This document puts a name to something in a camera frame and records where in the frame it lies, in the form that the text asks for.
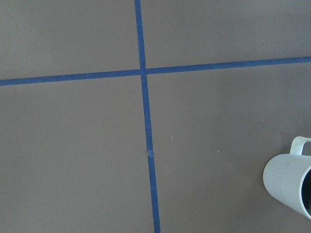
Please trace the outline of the white ribbed mug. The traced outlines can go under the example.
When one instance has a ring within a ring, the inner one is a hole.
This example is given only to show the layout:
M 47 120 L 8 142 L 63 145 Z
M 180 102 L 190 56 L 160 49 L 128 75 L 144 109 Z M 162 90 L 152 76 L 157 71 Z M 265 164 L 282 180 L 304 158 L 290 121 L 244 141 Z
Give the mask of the white ribbed mug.
M 310 138 L 296 137 L 290 153 L 273 157 L 263 172 L 267 192 L 308 219 L 311 217 L 311 157 L 302 152 L 310 141 Z

